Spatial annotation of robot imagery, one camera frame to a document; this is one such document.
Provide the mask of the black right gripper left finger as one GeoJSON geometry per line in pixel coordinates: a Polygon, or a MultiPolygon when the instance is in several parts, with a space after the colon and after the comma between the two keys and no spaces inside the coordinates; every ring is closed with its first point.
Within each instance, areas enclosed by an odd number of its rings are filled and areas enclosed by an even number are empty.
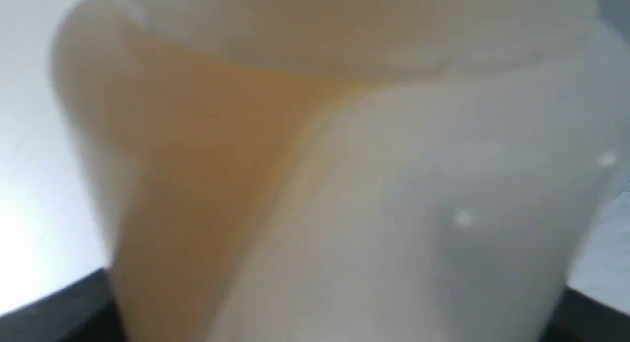
{"type": "Polygon", "coordinates": [[[96,270],[1,316],[2,342],[126,342],[108,272],[96,270]]]}

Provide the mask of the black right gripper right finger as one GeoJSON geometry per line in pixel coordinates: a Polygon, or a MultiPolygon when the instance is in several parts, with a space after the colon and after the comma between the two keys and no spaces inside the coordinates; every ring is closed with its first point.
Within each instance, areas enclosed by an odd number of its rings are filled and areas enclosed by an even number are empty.
{"type": "Polygon", "coordinates": [[[545,342],[628,342],[627,312],[565,286],[544,331],[545,342]]]}

